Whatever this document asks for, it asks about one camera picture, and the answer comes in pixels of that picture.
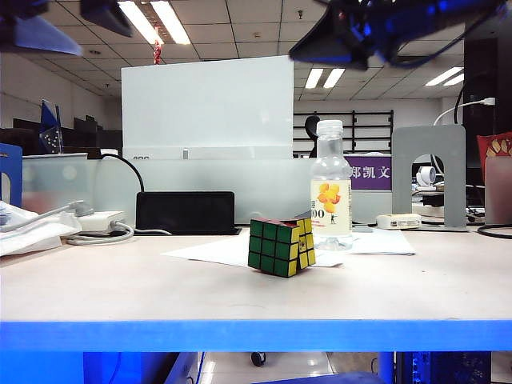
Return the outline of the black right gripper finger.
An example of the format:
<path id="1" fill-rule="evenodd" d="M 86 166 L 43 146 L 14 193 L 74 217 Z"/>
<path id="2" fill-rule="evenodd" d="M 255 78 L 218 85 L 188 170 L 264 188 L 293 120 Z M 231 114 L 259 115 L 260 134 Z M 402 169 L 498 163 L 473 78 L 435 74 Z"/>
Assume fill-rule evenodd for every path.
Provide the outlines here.
<path id="1" fill-rule="evenodd" d="M 313 28 L 289 51 L 296 62 L 345 64 L 353 60 L 350 22 L 340 3 L 329 3 Z"/>

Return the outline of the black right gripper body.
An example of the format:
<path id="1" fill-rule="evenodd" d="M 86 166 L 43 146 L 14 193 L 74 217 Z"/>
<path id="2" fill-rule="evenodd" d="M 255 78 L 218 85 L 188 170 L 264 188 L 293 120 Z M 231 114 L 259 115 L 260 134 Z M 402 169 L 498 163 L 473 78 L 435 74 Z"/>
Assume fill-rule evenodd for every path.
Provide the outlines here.
<path id="1" fill-rule="evenodd" d="M 403 1 L 341 1 L 339 4 L 339 64 L 356 70 L 366 70 L 371 56 L 397 68 L 397 27 L 392 17 L 404 9 Z"/>

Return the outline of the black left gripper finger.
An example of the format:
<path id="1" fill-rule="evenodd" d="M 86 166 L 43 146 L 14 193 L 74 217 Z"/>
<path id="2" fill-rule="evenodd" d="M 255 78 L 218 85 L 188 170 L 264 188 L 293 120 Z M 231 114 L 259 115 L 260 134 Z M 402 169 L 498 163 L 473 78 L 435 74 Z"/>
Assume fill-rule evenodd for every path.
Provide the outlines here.
<path id="1" fill-rule="evenodd" d="M 82 55 L 79 44 L 41 17 L 48 11 L 48 3 L 1 1 L 1 52 Z"/>
<path id="2" fill-rule="evenodd" d="M 130 38 L 132 30 L 129 20 L 114 0 L 81 0 L 80 15 L 95 25 Z"/>

